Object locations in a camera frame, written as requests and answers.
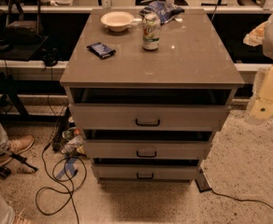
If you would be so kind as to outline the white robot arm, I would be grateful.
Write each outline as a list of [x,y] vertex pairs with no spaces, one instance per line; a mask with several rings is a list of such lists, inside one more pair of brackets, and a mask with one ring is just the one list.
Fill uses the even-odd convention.
[[[267,21],[246,34],[243,43],[252,47],[262,46],[263,54],[273,61],[273,13]],[[246,122],[260,125],[273,116],[273,64],[257,71],[252,97],[247,105]]]

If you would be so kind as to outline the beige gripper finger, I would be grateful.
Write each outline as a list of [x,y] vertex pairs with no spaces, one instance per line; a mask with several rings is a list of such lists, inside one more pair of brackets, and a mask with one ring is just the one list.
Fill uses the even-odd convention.
[[250,125],[261,125],[273,116],[273,103],[252,97],[247,105],[245,121]]

